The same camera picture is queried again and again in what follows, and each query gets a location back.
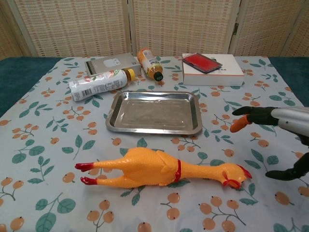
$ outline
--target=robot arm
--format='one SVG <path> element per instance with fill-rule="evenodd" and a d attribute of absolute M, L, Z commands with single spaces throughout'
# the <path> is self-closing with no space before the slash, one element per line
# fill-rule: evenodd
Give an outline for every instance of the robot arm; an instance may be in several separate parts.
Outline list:
<path fill-rule="evenodd" d="M 244 106 L 235 110 L 233 115 L 244 116 L 231 126 L 231 132 L 237 132 L 252 123 L 279 126 L 297 135 L 303 145 L 309 146 L 309 107 Z M 304 176 L 307 172 L 309 172 L 309 153 L 304 154 L 293 168 L 285 171 L 270 171 L 266 176 L 278 180 L 293 180 Z"/>

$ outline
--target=floral tablecloth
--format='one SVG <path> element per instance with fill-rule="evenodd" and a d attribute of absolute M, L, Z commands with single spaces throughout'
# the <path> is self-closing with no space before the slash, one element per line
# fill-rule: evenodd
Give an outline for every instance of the floral tablecloth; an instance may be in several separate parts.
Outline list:
<path fill-rule="evenodd" d="M 241 87 L 185 86 L 179 58 L 158 57 L 163 81 L 143 75 L 122 89 L 196 94 L 203 130 L 188 137 L 108 131 L 105 119 L 117 91 L 74 102 L 68 88 L 86 77 L 84 62 L 96 58 L 60 60 L 0 118 L 0 231 L 308 232 L 309 176 L 289 182 L 265 176 L 291 168 L 307 148 L 278 127 L 252 124 L 229 132 L 238 118 L 232 111 L 241 106 L 302 104 L 267 58 L 236 58 L 245 73 Z M 206 179 L 134 189 L 80 181 L 122 172 L 82 173 L 76 163 L 117 159 L 136 146 L 196 165 L 237 163 L 253 178 L 240 190 Z"/>

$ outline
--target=white bottle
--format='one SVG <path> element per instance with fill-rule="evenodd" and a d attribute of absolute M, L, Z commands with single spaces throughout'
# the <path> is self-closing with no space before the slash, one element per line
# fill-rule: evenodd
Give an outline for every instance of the white bottle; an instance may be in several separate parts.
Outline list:
<path fill-rule="evenodd" d="M 130 81 L 135 81 L 135 73 L 132 69 L 111 70 L 94 77 L 71 81 L 69 88 L 74 101 L 77 102 L 98 93 L 122 88 Z"/>

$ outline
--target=yellow rubber chicken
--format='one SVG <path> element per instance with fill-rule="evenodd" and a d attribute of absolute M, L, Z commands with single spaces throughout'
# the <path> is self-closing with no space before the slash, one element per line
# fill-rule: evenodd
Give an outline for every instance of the yellow rubber chicken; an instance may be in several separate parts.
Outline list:
<path fill-rule="evenodd" d="M 135 188 L 143 185 L 166 186 L 183 178 L 207 178 L 220 181 L 224 186 L 240 188 L 242 182 L 252 178 L 243 167 L 224 163 L 205 167 L 192 165 L 170 156 L 166 152 L 144 147 L 128 150 L 123 158 L 93 163 L 77 163 L 76 169 L 86 172 L 93 168 L 120 169 L 124 175 L 112 179 L 81 177 L 86 185 L 107 185 L 120 188 Z"/>

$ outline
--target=metal tray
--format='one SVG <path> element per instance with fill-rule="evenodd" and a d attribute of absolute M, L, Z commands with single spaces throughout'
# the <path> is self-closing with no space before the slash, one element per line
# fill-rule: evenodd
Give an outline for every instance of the metal tray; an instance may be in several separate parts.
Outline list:
<path fill-rule="evenodd" d="M 195 134 L 202 129 L 196 95 L 182 91 L 118 92 L 106 119 L 111 131 Z"/>

